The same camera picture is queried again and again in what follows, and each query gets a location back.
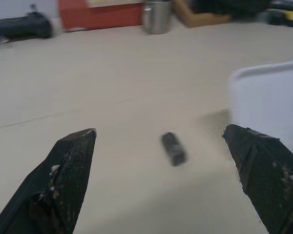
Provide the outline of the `black bag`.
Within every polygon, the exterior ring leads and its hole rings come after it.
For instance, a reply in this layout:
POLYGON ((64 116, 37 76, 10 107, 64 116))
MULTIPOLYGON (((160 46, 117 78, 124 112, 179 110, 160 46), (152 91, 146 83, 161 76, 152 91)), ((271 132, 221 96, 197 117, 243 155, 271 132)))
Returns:
POLYGON ((266 10, 273 0, 189 0, 195 13, 252 16, 266 10))

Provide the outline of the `black and yellow tool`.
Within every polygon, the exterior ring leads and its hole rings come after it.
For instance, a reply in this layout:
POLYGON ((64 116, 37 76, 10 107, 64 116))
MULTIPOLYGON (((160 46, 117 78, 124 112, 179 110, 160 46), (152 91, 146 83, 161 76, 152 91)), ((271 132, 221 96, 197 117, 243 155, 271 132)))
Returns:
POLYGON ((270 9, 264 12, 262 18, 269 25, 293 28, 293 11, 270 9))

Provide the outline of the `black cylindrical object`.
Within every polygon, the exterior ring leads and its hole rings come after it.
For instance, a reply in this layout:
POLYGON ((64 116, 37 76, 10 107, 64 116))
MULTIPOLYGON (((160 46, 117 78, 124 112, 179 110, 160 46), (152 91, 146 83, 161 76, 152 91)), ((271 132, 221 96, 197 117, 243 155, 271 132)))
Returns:
POLYGON ((0 40, 41 38, 53 36, 53 28, 46 16, 39 12, 17 18, 0 19, 0 40))

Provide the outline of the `small black marker cap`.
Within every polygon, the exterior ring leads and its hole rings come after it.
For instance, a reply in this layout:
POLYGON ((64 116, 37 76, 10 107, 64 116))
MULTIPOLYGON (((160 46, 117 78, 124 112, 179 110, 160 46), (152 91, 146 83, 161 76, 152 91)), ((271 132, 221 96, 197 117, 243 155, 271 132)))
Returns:
POLYGON ((186 162, 186 151, 176 134, 167 132, 161 136, 161 141, 172 166, 179 166, 186 162))

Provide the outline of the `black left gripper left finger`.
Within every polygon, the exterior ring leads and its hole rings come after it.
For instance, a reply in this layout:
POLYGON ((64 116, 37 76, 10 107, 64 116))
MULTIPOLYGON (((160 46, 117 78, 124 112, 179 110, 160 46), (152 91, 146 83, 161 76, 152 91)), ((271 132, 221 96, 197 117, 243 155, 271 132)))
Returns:
POLYGON ((90 128, 59 139, 0 213, 0 234, 73 234, 97 137, 90 128))

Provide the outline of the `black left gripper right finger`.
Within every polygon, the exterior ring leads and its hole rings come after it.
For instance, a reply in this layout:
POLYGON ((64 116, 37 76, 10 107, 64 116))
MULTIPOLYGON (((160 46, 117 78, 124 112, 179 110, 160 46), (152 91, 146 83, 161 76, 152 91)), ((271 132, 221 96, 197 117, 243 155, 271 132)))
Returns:
POLYGON ((268 233, 293 234, 293 153, 280 139, 235 124, 223 138, 268 233))

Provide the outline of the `white plastic pencil case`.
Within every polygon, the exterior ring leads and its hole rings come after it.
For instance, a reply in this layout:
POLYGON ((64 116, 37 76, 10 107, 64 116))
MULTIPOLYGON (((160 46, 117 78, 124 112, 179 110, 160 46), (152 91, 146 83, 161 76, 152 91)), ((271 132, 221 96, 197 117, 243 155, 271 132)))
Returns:
POLYGON ((232 123, 278 138, 293 153, 293 61, 235 71, 232 123))

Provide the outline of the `red box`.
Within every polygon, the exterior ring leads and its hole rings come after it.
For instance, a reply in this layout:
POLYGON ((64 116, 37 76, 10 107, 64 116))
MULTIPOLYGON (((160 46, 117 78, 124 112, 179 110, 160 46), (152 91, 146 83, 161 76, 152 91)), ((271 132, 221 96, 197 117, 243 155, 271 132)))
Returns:
POLYGON ((86 31, 142 24, 142 0, 125 0, 124 4, 106 5, 105 0, 57 0, 62 26, 66 31, 86 31))

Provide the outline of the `stainless steel cup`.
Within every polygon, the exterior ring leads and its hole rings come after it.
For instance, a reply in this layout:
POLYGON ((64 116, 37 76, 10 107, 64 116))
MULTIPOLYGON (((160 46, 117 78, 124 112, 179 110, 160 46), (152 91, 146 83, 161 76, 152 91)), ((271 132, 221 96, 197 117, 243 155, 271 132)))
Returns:
POLYGON ((165 34, 170 30, 173 0, 144 0, 142 26, 148 34, 165 34))

